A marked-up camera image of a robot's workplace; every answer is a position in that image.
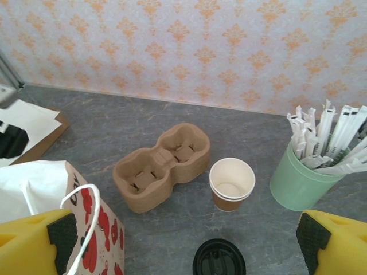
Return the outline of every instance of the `cup lid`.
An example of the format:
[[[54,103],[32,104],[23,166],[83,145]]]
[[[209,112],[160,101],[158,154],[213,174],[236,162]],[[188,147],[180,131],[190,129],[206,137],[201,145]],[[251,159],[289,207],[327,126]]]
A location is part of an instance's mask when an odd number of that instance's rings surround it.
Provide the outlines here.
[[[238,248],[225,239],[210,239],[197,250],[193,275],[245,275],[245,260]]]

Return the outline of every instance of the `brown paper cup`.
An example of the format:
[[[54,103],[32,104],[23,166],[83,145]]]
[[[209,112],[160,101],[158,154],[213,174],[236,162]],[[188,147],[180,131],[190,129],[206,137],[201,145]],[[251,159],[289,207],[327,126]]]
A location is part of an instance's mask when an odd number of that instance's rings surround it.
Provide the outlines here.
[[[209,183],[215,205],[222,211],[233,211],[250,196],[255,187],[255,174],[246,162],[226,158],[212,166]]]
[[[243,198],[240,201],[228,201],[227,199],[217,195],[213,190],[212,190],[212,197],[214,204],[219,208],[219,210],[226,212],[237,210],[240,207],[241,203],[245,200],[245,198]]]

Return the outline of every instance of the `paper bag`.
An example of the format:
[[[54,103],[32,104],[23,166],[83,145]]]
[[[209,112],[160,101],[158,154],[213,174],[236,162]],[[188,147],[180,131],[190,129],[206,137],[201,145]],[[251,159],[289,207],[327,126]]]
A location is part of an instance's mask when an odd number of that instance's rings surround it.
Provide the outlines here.
[[[66,200],[63,208],[72,210],[77,227],[77,242],[67,264],[66,274],[70,275],[68,271],[81,251],[87,231],[91,229],[99,202],[97,223],[75,274],[123,275],[124,226],[120,220],[99,198],[98,190],[97,204],[90,188],[83,188],[67,198],[74,189],[85,184],[85,179],[65,161],[36,161],[2,167],[0,223],[59,209],[61,202]]]
[[[65,164],[68,173],[67,194],[75,188],[87,184],[85,179],[70,163]],[[68,262],[67,270],[73,264],[93,216],[95,199],[90,189],[82,189],[72,195],[64,209],[71,209],[77,220],[78,240]],[[124,226],[112,210],[101,199],[98,223],[83,254],[77,270],[78,275],[123,275],[124,271]]]

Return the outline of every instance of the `gray countertop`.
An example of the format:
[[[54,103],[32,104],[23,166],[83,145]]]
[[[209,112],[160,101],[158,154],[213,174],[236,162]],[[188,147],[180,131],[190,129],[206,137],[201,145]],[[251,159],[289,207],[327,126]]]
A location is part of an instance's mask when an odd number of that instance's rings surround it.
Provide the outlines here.
[[[26,87],[21,98],[60,109],[69,129],[45,153],[45,160],[67,160],[126,228],[127,275],[188,275],[198,247],[224,238],[242,252],[247,274],[308,274],[296,240],[299,212],[283,208],[269,190],[271,175],[290,140],[285,117],[163,101]],[[112,180],[116,162],[178,123],[193,123],[211,141],[211,164],[225,157],[247,162],[256,175],[253,193],[234,212],[212,201],[209,171],[175,186],[171,197],[145,214],[133,213]],[[366,173],[349,175],[315,209],[367,222]]]

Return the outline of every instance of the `patterned wall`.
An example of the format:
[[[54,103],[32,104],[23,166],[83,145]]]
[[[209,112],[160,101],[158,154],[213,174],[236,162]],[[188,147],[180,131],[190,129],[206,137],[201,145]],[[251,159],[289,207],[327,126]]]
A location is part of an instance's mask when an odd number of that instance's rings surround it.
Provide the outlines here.
[[[366,14],[366,0],[0,0],[0,47],[31,83],[283,114],[367,103]]]

